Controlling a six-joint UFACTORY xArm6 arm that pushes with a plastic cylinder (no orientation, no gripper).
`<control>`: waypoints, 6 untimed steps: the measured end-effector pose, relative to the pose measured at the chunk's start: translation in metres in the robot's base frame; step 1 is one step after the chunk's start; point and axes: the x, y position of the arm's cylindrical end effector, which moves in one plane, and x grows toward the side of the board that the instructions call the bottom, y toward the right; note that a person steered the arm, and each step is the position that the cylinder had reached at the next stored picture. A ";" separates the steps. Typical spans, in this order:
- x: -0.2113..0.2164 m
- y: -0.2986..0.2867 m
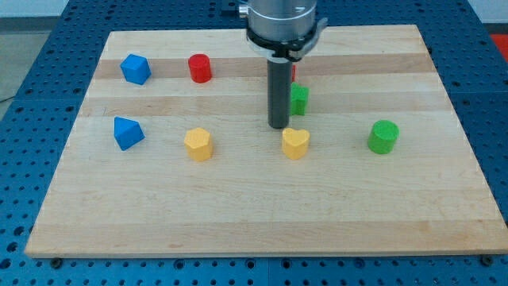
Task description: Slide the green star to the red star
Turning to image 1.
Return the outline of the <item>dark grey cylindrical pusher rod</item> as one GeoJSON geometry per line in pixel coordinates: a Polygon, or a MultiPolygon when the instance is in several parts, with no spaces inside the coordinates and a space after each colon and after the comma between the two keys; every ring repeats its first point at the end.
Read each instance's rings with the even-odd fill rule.
{"type": "Polygon", "coordinates": [[[274,129],[289,124],[292,66],[291,62],[267,62],[267,121],[274,129]]]}

